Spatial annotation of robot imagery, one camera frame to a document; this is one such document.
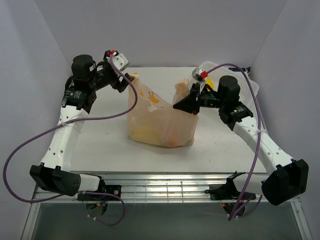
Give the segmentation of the banana print plastic bag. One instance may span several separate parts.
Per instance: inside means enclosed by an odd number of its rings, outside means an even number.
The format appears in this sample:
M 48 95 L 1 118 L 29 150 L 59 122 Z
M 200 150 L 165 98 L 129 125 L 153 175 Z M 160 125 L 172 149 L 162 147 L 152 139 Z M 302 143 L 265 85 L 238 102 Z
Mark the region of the banana print plastic bag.
M 172 135 L 179 135 L 183 140 L 182 146 L 191 146 L 195 140 L 195 131 L 199 117 L 173 108 L 173 104 L 185 98 L 189 93 L 189 79 L 185 78 L 175 84 L 175 94 L 172 103 L 162 99 L 147 85 L 140 81 L 138 73 L 132 84 L 137 92 L 135 96 L 131 87 L 128 88 L 128 106 L 137 101 L 133 110 L 127 114 L 127 135 L 136 127 L 148 126 L 154 128 L 160 137 L 156 146 L 167 147 Z

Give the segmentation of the yellow banana bunch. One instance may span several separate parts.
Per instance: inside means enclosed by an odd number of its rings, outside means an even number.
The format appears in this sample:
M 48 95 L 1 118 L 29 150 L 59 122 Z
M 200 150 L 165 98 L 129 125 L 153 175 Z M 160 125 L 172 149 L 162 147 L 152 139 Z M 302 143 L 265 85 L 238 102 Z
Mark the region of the yellow banana bunch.
M 133 141 L 158 145 L 161 140 L 159 133 L 150 126 L 137 126 L 129 134 L 129 137 Z

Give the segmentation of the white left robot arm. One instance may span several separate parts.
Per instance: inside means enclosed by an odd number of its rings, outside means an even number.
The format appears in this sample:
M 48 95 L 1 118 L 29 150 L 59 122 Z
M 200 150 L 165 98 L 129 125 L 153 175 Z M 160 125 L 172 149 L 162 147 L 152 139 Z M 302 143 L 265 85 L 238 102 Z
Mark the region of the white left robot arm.
M 133 81 L 129 74 L 122 73 L 128 65 L 125 55 L 116 50 L 107 50 L 99 63 L 88 54 L 73 59 L 57 128 L 40 164 L 32 165 L 29 171 L 42 190 L 70 197 L 88 192 L 95 200 L 106 195 L 102 177 L 71 172 L 73 152 L 84 122 L 91 119 L 89 113 L 97 98 L 96 92 L 111 86 L 122 93 Z

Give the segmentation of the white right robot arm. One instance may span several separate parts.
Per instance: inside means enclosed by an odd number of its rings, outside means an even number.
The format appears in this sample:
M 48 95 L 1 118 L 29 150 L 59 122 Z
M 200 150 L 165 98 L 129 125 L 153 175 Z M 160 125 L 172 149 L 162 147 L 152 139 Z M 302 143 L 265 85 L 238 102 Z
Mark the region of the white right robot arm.
M 303 160 L 295 160 L 270 138 L 258 129 L 258 121 L 248 107 L 240 101 L 241 87 L 235 77 L 225 75 L 219 79 L 217 90 L 208 84 L 201 87 L 194 83 L 189 94 L 173 105 L 174 109 L 197 115 L 201 107 L 218 109 L 219 117 L 232 132 L 238 135 L 252 151 L 258 150 L 268 177 L 263 179 L 253 174 L 235 172 L 225 185 L 214 191 L 226 199 L 237 199 L 244 193 L 247 196 L 262 195 L 272 205 L 278 206 L 306 191 L 309 166 Z

